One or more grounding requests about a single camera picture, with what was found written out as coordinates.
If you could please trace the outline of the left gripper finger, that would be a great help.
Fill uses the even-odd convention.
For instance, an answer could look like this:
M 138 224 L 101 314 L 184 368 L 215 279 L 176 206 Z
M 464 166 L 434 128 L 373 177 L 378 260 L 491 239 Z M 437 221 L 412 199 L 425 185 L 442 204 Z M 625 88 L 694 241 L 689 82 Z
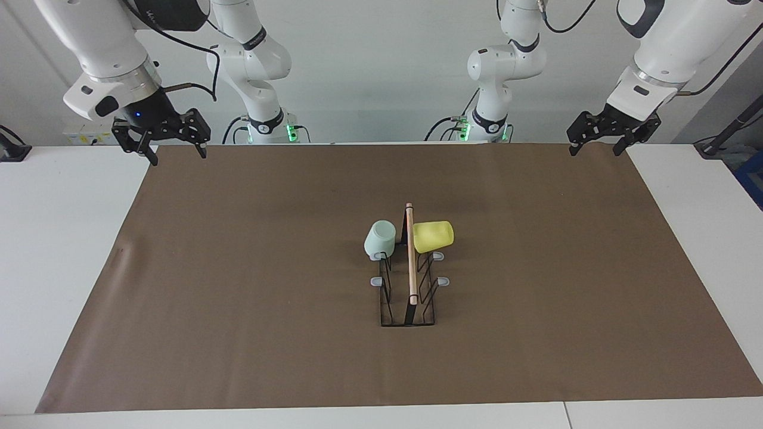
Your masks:
M 613 147 L 613 154 L 619 157 L 628 147 L 637 143 L 646 143 L 662 124 L 659 114 L 651 114 L 641 125 L 624 131 L 618 143 Z
M 567 128 L 566 135 L 569 139 L 569 154 L 575 157 L 584 144 L 602 138 L 607 130 L 606 118 L 592 114 L 589 111 L 581 112 Z

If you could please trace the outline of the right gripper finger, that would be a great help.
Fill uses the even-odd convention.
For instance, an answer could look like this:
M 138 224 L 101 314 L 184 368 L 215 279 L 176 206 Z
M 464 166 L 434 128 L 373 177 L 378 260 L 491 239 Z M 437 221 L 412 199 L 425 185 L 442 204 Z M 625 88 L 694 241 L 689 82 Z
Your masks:
M 158 156 L 150 147 L 153 141 L 152 130 L 142 130 L 141 128 L 133 130 L 129 122 L 113 122 L 111 133 L 125 154 L 137 154 L 145 157 L 150 165 L 159 165 Z
M 212 138 L 212 130 L 196 108 L 179 115 L 179 139 L 194 145 L 201 158 L 207 158 L 207 143 Z

